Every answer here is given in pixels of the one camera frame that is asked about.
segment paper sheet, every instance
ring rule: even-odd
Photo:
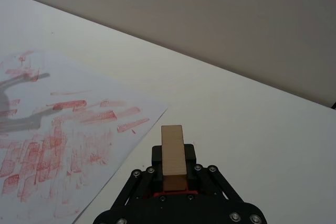
[[[0,223],[72,223],[166,106],[87,66],[0,57]]]

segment screw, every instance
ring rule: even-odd
[[[236,212],[232,212],[230,214],[230,219],[233,220],[234,222],[240,222],[241,220],[239,214],[237,214]]]
[[[121,218],[119,220],[117,220],[117,222],[115,224],[127,224],[127,220],[124,218]]]
[[[194,169],[195,169],[195,170],[201,170],[201,169],[202,169],[202,166],[201,166],[201,165],[195,165]]]
[[[134,177],[138,177],[140,175],[140,172],[138,170],[134,171],[133,172],[133,176]]]
[[[155,170],[154,170],[154,168],[153,167],[149,167],[148,169],[147,169],[147,172],[149,172],[149,173],[153,173]]]
[[[254,224],[261,224],[261,218],[259,216],[257,216],[257,215],[251,215],[250,216],[250,220]]]
[[[217,169],[216,169],[215,166],[210,166],[210,167],[209,167],[209,170],[210,170],[210,172],[215,172],[215,171],[217,171]]]

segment white tabletop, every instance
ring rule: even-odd
[[[76,223],[91,224],[133,169],[150,166],[165,124],[183,125],[197,162],[218,166],[268,223],[334,222],[335,110],[31,0],[0,0],[0,55],[27,49],[60,52],[169,104]]]

